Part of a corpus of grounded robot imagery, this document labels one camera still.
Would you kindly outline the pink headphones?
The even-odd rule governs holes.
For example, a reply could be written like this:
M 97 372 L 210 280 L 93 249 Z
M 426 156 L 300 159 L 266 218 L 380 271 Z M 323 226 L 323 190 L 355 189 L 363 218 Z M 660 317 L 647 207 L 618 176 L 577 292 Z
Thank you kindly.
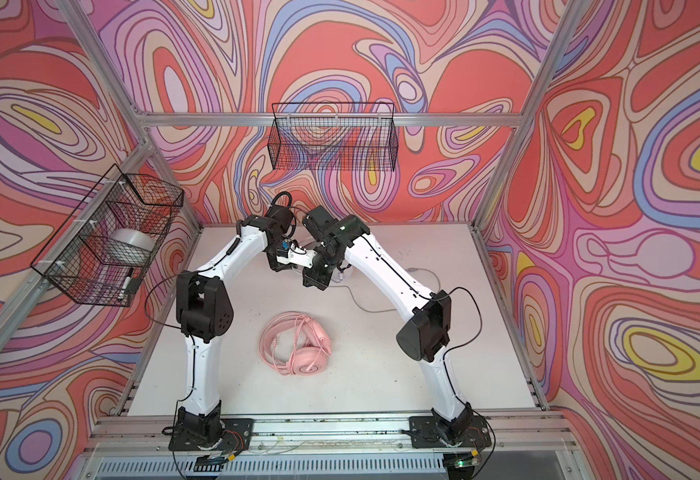
M 278 354 L 279 341 L 291 334 L 286 357 Z M 281 376 L 313 376 L 324 372 L 332 355 L 332 339 L 323 326 L 306 313 L 289 311 L 274 317 L 263 329 L 260 359 Z

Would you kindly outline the white headphones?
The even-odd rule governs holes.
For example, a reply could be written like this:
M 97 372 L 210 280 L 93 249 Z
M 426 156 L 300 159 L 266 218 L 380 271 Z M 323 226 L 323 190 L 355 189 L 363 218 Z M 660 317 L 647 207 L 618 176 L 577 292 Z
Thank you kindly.
M 323 242 L 311 240 L 300 246 L 317 252 L 312 268 L 300 267 L 305 287 L 325 290 L 332 284 L 342 283 L 352 273 L 353 265 L 345 259 L 344 250 L 334 244 L 325 246 Z

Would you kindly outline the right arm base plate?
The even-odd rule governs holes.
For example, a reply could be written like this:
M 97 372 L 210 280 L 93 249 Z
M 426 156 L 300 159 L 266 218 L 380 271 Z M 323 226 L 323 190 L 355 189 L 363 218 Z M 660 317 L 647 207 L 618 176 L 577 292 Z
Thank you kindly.
M 438 415 L 411 416 L 402 430 L 415 449 L 474 448 L 482 451 L 493 445 L 488 423 L 483 417 L 468 415 L 447 421 Z

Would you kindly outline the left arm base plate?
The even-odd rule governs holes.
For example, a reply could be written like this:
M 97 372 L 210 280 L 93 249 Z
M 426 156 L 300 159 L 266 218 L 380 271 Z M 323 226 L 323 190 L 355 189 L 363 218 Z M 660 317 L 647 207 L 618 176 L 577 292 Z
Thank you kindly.
M 249 449 L 253 427 L 252 418 L 183 419 L 173 427 L 169 450 L 240 453 Z

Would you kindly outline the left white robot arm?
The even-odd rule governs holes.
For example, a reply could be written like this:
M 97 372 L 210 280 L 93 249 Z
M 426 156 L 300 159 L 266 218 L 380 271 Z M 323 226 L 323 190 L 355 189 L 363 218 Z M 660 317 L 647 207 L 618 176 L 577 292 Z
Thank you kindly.
M 205 264 L 182 272 L 176 287 L 176 314 L 186 338 L 188 393 L 177 402 L 170 450 L 216 449 L 225 434 L 218 387 L 223 336 L 234 320 L 226 282 L 260 253 L 275 249 L 296 230 L 292 196 L 282 192 L 263 215 L 250 215 L 236 226 L 228 244 Z

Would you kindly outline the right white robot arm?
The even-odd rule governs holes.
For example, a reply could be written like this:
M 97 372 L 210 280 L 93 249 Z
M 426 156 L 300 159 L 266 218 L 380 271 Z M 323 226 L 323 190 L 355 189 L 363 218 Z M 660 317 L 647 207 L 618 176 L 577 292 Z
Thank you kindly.
M 459 398 L 457 384 L 448 372 L 450 294 L 443 290 L 434 292 L 415 280 L 355 215 L 339 220 L 325 208 L 316 207 L 305 215 L 303 225 L 317 242 L 312 265 L 303 269 L 303 284 L 325 290 L 334 272 L 347 264 L 387 297 L 403 320 L 396 342 L 421 365 L 431 390 L 431 412 L 439 441 L 449 446 L 461 443 L 471 426 L 473 412 Z

